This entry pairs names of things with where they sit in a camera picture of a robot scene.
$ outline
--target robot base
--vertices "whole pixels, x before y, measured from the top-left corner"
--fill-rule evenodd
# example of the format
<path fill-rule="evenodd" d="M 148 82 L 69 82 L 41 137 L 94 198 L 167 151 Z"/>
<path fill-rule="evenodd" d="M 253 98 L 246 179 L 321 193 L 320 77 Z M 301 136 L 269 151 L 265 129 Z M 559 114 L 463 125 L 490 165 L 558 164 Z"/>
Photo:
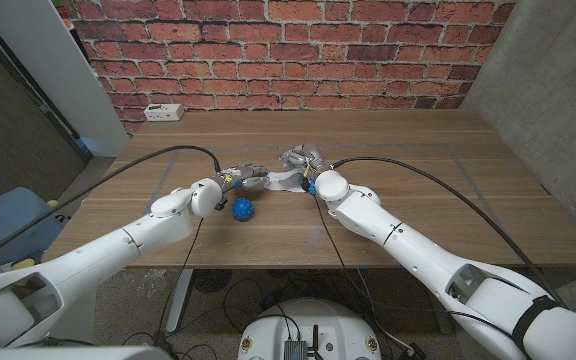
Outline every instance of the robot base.
<path fill-rule="evenodd" d="M 317 350 L 321 358 L 325 360 L 381 359 L 375 332 L 361 317 L 347 308 L 316 298 L 292 299 L 281 303 L 280 306 L 286 316 L 295 320 L 299 326 L 301 342 L 296 341 L 298 332 L 295 325 L 281 316 L 282 312 L 278 306 L 273 306 L 261 313 L 259 317 L 279 316 L 260 318 L 244 330 L 239 343 L 239 360 L 306 360 L 305 349 L 310 348 L 307 352 L 312 353 L 315 325 L 318 326 Z M 290 328 L 293 341 L 288 341 L 288 328 Z"/>

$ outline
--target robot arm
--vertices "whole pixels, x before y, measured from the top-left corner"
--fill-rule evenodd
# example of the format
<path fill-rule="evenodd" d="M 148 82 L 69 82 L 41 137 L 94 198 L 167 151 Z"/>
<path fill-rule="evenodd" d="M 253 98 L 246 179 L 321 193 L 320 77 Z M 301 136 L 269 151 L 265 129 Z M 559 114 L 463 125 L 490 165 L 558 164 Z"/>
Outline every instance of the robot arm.
<path fill-rule="evenodd" d="M 514 271 L 442 249 L 384 210 L 372 190 L 348 184 L 313 148 L 305 144 L 282 158 L 312 169 L 310 180 L 330 216 L 383 247 L 447 310 L 484 319 L 511 335 L 453 314 L 482 346 L 501 359 L 576 359 L 576 313 L 557 307 L 545 290 Z"/>
<path fill-rule="evenodd" d="M 0 347 L 16 347 L 45 337 L 67 307 L 121 271 L 139 256 L 181 241 L 194 232 L 191 215 L 209 216 L 223 207 L 223 194 L 268 172 L 237 166 L 175 189 L 151 212 L 57 259 L 0 274 Z"/>

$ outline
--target wire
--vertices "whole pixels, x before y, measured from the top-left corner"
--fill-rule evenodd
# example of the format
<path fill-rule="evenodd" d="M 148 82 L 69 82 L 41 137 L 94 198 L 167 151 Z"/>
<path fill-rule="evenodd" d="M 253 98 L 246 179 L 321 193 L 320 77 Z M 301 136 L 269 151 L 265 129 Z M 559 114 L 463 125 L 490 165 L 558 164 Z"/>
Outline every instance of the wire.
<path fill-rule="evenodd" d="M 197 151 L 201 151 L 203 153 L 208 154 L 215 165 L 215 172 L 220 172 L 221 171 L 221 166 L 219 165 L 219 160 L 217 160 L 217 157 L 211 153 L 210 151 L 208 151 L 207 149 L 204 149 L 202 147 L 199 146 L 193 146 L 193 145 L 175 145 L 175 146 L 171 146 L 171 147 L 167 147 L 165 149 L 161 149 L 159 151 L 155 151 L 153 153 L 150 153 L 146 156 L 142 156 L 139 159 L 133 160 L 131 162 L 129 162 L 128 164 L 120 167 L 119 169 L 113 171 L 112 173 L 104 176 L 103 178 L 101 178 L 99 181 L 95 182 L 94 184 L 90 185 L 89 187 L 85 188 L 84 190 L 78 192 L 77 194 L 75 194 L 74 196 L 72 196 L 71 198 L 69 198 L 68 200 L 62 202 L 61 204 L 55 206 L 54 208 L 50 209 L 49 211 L 45 212 L 43 215 L 40 215 L 38 217 L 36 217 L 34 220 L 30 221 L 29 223 L 27 223 L 26 225 L 22 226 L 21 228 L 17 229 L 15 232 L 13 232 L 12 234 L 6 236 L 3 240 L 0 241 L 0 249 L 2 247 L 4 247 L 6 244 L 8 244 L 9 242 L 11 242 L 12 240 L 14 240 L 17 236 L 23 234 L 25 231 L 27 231 L 28 229 L 32 228 L 33 226 L 39 224 L 41 221 L 43 221 L 44 219 L 50 217 L 52 214 L 56 213 L 57 211 L 61 210 L 62 208 L 64 208 L 66 205 L 70 204 L 71 202 L 77 200 L 78 198 L 80 198 L 83 195 L 86 195 L 87 193 L 89 193 L 90 191 L 92 191 L 94 188 L 96 188 L 97 186 L 105 183 L 106 181 L 112 179 L 113 177 L 121 174 L 122 172 L 124 172 L 125 170 L 130 169 L 131 167 L 142 163 L 146 160 L 149 160 L 155 156 L 170 152 L 170 151 L 174 151 L 174 150 L 181 150 L 181 149 L 189 149 L 189 150 L 197 150 Z"/>
<path fill-rule="evenodd" d="M 148 336 L 148 337 L 150 338 L 150 341 L 152 341 L 153 343 L 155 342 L 155 339 L 152 337 L 152 335 L 148 334 L 147 332 L 139 331 L 139 332 L 136 332 L 136 333 L 128 336 L 128 338 L 126 338 L 126 340 L 124 340 L 124 342 L 123 342 L 121 345 L 126 345 L 126 343 L 127 343 L 130 339 L 132 339 L 133 337 L 135 337 L 135 336 L 137 336 L 137 335 L 146 335 L 146 336 Z"/>
<path fill-rule="evenodd" d="M 83 345 L 83 346 L 97 346 L 97 345 L 95 345 L 93 343 L 89 343 L 87 341 L 81 341 L 81 340 L 75 340 L 75 339 L 59 339 L 59 338 L 54 338 L 54 337 L 49 336 L 49 337 L 42 339 L 42 340 L 39 340 L 39 341 L 35 341 L 35 342 L 28 343 L 28 344 L 17 346 L 17 349 L 36 346 L 36 345 L 59 346 L 59 344 L 76 344 L 76 345 Z"/>
<path fill-rule="evenodd" d="M 279 310 L 281 310 L 281 313 L 284 315 L 284 321 L 286 322 L 286 329 L 288 329 L 288 340 L 292 340 L 292 334 L 290 334 L 290 326 L 288 325 L 288 319 L 286 318 L 286 313 L 284 312 L 284 309 L 281 308 L 281 305 L 279 305 L 279 303 L 277 303 L 277 307 L 279 308 Z"/>
<path fill-rule="evenodd" d="M 530 271 L 532 271 L 532 273 L 539 279 L 539 281 L 541 281 L 542 285 L 544 286 L 546 291 L 548 291 L 550 296 L 552 296 L 552 298 L 555 299 L 555 301 L 557 303 L 559 303 L 560 306 L 562 306 L 563 308 L 566 308 L 566 309 L 568 308 L 566 306 L 566 303 L 563 301 L 563 299 L 559 296 L 559 294 L 557 294 L 557 291 L 550 285 L 550 283 L 548 283 L 546 278 L 539 272 L 539 270 L 537 269 L 535 264 L 521 250 L 521 248 L 510 238 L 510 236 L 508 236 L 508 234 L 506 234 L 506 232 L 501 227 L 499 227 L 499 225 L 497 225 L 497 223 L 495 223 L 485 212 L 483 212 L 479 207 L 477 207 L 477 205 L 473 204 L 472 201 L 468 200 L 468 198 L 463 196 L 459 191 L 453 189 L 450 185 L 441 181 L 437 177 L 435 177 L 435 176 L 433 176 L 433 175 L 431 175 L 431 174 L 429 174 L 423 170 L 420 170 L 420 169 L 418 169 L 412 165 L 406 164 L 402 161 L 395 160 L 395 159 L 373 157 L 373 156 L 354 157 L 354 158 L 348 158 L 348 159 L 343 159 L 343 160 L 337 161 L 336 163 L 332 164 L 332 168 L 336 169 L 336 168 L 340 167 L 341 165 L 348 163 L 348 162 L 352 162 L 352 161 L 383 161 L 383 162 L 399 165 L 399 166 L 404 167 L 408 170 L 412 170 L 412 171 L 416 172 L 417 174 L 420 174 L 420 175 L 436 182 L 437 184 L 441 185 L 441 187 L 448 190 L 450 193 L 452 193 L 457 198 L 459 198 L 459 200 L 466 203 L 466 205 L 468 205 L 473 211 L 475 211 L 477 213 L 477 215 L 479 215 L 482 219 L 484 219 L 484 221 L 486 221 L 488 223 L 488 225 L 490 225 L 490 227 L 492 227 L 497 232 L 497 234 L 499 234 L 499 236 L 501 236 L 501 238 L 504 239 L 504 241 L 517 254 L 517 256 L 519 256 L 519 258 L 524 262 L 524 264 L 526 264 L 526 266 L 528 266 Z"/>
<path fill-rule="evenodd" d="M 292 321 L 292 323 L 295 324 L 295 327 L 297 328 L 297 341 L 301 341 L 301 330 L 299 330 L 299 325 L 297 325 L 297 322 L 293 318 L 291 318 L 290 316 L 286 316 L 283 314 L 269 314 L 269 315 L 258 316 L 257 320 L 270 318 L 270 317 L 282 317 L 284 319 L 288 319 L 288 320 Z"/>

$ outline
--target white power strip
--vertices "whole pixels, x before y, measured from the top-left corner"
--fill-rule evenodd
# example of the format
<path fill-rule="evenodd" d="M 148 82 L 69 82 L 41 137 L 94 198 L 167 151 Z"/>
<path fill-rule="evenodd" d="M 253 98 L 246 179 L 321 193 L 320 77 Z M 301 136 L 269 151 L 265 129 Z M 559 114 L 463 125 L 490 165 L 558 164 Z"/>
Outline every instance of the white power strip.
<path fill-rule="evenodd" d="M 180 104 L 150 104 L 144 114 L 148 121 L 179 121 L 184 109 Z"/>

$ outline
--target table surface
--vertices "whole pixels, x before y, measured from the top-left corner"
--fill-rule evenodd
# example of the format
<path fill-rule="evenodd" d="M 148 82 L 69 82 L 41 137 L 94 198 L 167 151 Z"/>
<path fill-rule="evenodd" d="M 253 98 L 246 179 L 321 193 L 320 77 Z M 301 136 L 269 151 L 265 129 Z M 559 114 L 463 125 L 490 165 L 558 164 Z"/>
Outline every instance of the table surface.
<path fill-rule="evenodd" d="M 110 171 L 164 147 L 207 147 L 223 168 L 240 163 L 282 171 L 278 155 L 314 142 L 332 163 L 353 156 L 405 161 L 448 183 L 508 232 L 541 266 L 576 266 L 576 223 L 476 112 L 464 110 L 202 112 L 180 122 L 145 123 Z M 339 168 L 350 183 L 372 188 L 382 206 L 446 250 L 514 266 L 521 261 L 475 212 L 439 185 L 404 168 L 353 162 Z M 177 187 L 214 173 L 206 154 L 183 150 L 155 157 L 98 187 L 52 244 L 44 261 L 63 255 L 147 213 Z M 236 221 L 230 204 L 255 207 Z M 336 268 L 341 263 L 312 196 L 231 191 L 221 212 L 205 219 L 189 268 Z M 320 205 L 325 211 L 325 204 Z M 381 247 L 324 219 L 348 266 L 394 267 Z M 130 267 L 181 267 L 192 237 L 147 254 Z"/>

